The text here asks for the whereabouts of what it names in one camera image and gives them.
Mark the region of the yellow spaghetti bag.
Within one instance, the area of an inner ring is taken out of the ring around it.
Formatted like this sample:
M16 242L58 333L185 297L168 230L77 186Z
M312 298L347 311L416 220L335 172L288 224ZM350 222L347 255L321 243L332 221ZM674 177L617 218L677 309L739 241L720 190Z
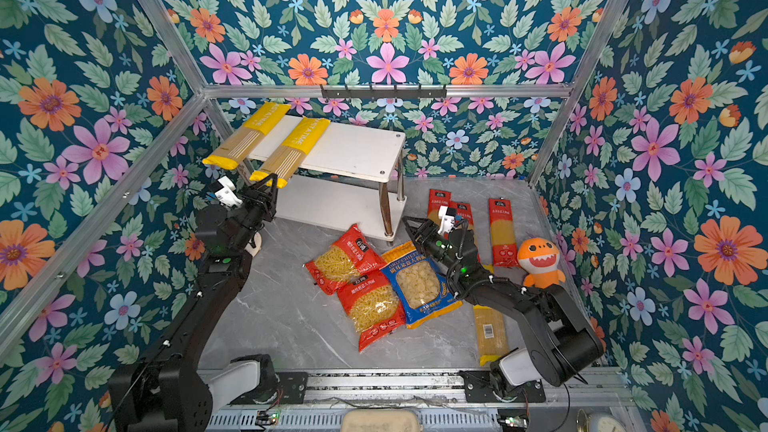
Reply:
M510 352L504 316L490 307L473 307L479 365L485 366Z
M303 118L249 180L256 182L269 173L275 173L279 177L279 189L283 189L330 124L328 119Z
M225 170L236 169L289 110L288 104L265 103L202 162Z

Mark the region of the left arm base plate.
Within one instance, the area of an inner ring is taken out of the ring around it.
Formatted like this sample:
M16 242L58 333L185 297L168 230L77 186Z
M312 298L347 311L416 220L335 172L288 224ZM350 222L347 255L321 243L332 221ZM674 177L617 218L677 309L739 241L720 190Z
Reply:
M277 372L269 374L263 381L267 403L271 406L303 404L307 392L307 372Z

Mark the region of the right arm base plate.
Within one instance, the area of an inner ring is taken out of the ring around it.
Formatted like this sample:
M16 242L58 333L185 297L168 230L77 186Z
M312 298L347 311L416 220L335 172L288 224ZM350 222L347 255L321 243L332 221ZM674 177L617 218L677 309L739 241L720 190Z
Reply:
M499 372L488 370L461 370L465 400L469 403L521 403L538 404L546 401L540 381L515 386L507 383Z

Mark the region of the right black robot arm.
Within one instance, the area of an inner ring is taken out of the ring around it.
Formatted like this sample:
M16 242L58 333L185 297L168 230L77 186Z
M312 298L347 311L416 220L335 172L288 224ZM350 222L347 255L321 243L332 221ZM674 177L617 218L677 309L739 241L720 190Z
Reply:
M454 298L491 308L517 323L523 346L490 365L490 387L497 397L511 399L534 382L559 387L605 353L564 287L518 285L484 267L465 221L448 232L428 218L406 216L401 222L416 250L438 265Z

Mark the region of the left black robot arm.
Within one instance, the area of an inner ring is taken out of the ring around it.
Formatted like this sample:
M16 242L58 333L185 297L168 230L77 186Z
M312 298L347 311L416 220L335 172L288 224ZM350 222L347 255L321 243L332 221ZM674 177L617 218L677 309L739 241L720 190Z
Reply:
M245 394L265 400L280 394L267 354L234 359L209 379L198 372L211 334L247 282L279 189L269 174L240 192L221 178L215 192L216 202L197 220L195 237L205 251L193 292L148 351L108 381L110 423L118 431L203 431L215 413Z

